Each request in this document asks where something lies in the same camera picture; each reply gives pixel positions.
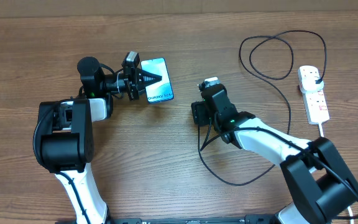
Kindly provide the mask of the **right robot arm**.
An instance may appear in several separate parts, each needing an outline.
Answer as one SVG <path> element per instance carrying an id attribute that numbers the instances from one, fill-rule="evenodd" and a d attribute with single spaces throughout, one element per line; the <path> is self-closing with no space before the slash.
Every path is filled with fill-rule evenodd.
<path id="1" fill-rule="evenodd" d="M 192 103 L 198 127 L 252 151 L 279 166 L 292 202 L 269 218 L 270 223 L 331 223 L 358 219 L 358 182 L 335 145 L 325 137 L 300 139 L 266 125 L 254 114 L 239 112 L 221 83 L 198 85 L 202 100 Z"/>

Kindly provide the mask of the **Samsung Galaxy smartphone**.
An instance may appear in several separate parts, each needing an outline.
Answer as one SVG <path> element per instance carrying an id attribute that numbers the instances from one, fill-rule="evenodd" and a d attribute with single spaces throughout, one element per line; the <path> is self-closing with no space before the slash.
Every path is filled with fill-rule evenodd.
<path id="1" fill-rule="evenodd" d="M 145 87 L 147 101 L 149 103 L 160 103 L 174 99 L 173 88 L 170 82 L 167 64 L 164 58 L 154 58 L 141 61 L 143 72 L 153 74 L 153 84 Z"/>

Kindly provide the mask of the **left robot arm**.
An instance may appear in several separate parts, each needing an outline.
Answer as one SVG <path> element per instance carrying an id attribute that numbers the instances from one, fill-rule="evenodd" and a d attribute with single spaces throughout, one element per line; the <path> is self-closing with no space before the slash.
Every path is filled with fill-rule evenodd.
<path id="1" fill-rule="evenodd" d="M 93 123 L 111 117 L 113 99 L 127 95 L 148 102 L 173 98 L 164 58 L 141 61 L 128 52 L 114 71 L 94 57 L 77 64 L 82 86 L 75 98 L 39 105 L 33 135 L 37 162 L 61 182 L 76 213 L 74 223 L 113 223 L 109 207 L 99 194 L 91 168 L 94 156 Z"/>

